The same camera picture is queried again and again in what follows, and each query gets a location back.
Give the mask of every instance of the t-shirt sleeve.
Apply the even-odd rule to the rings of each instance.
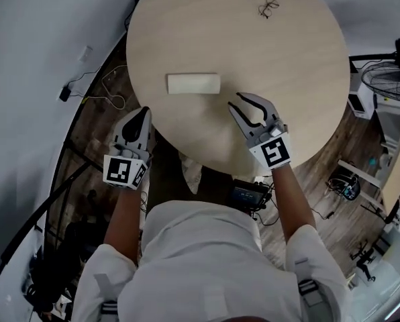
[[[307,259],[312,279],[324,286],[328,299],[337,303],[338,321],[345,321],[350,304],[350,291],[337,262],[327,251],[318,232],[311,225],[300,227],[288,241],[285,268],[295,272],[295,263]]]
[[[102,244],[85,264],[79,280],[72,313],[73,322],[100,320],[101,305],[105,301],[116,301],[124,286],[133,278],[136,265],[114,247]],[[111,284],[114,297],[104,297],[96,274],[105,274]]]

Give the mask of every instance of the black buckle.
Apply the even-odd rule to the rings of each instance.
[[[305,279],[299,282],[299,293],[301,296],[304,296],[308,293],[318,290],[319,287],[316,281],[312,279]]]

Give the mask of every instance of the table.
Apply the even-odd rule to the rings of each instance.
[[[349,92],[348,54],[322,0],[140,0],[127,36],[134,92],[152,110],[155,128],[180,152],[228,174],[264,175],[245,146],[227,102],[252,121],[236,92],[272,101],[289,125],[296,167],[331,138]],[[218,73],[219,95],[168,95],[166,75]]]
[[[378,105],[378,109],[388,109],[390,111],[399,110],[400,112],[400,108],[396,107],[386,107]],[[376,187],[379,187],[381,189],[381,193],[378,199],[369,196],[363,191],[361,191],[360,196],[366,199],[369,203],[373,204],[375,207],[382,209],[387,215],[389,215],[400,195],[400,140],[397,144],[397,148],[393,153],[393,158],[388,167],[387,175],[384,180],[379,180],[367,174],[366,172],[359,170],[356,167],[353,167],[345,161],[339,160],[338,164],[350,170],[354,174],[359,175],[360,178],[363,178],[369,183],[375,185]]]

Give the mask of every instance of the white t-shirt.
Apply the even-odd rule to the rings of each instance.
[[[246,214],[202,202],[171,201],[146,219],[139,268],[109,245],[100,246],[79,281],[72,321],[100,320],[105,301],[96,274],[106,274],[120,321],[223,321],[255,316],[300,321],[295,262],[307,258],[314,280],[348,306],[346,280],[316,230],[305,225],[287,244],[286,271],[262,254],[255,222]]]

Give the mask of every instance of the black fan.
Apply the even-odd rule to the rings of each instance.
[[[386,62],[375,63],[369,66],[363,73],[361,80],[373,92],[400,101],[400,39],[395,42],[397,51],[393,54],[374,55],[379,60]],[[354,56],[360,60],[366,56]]]

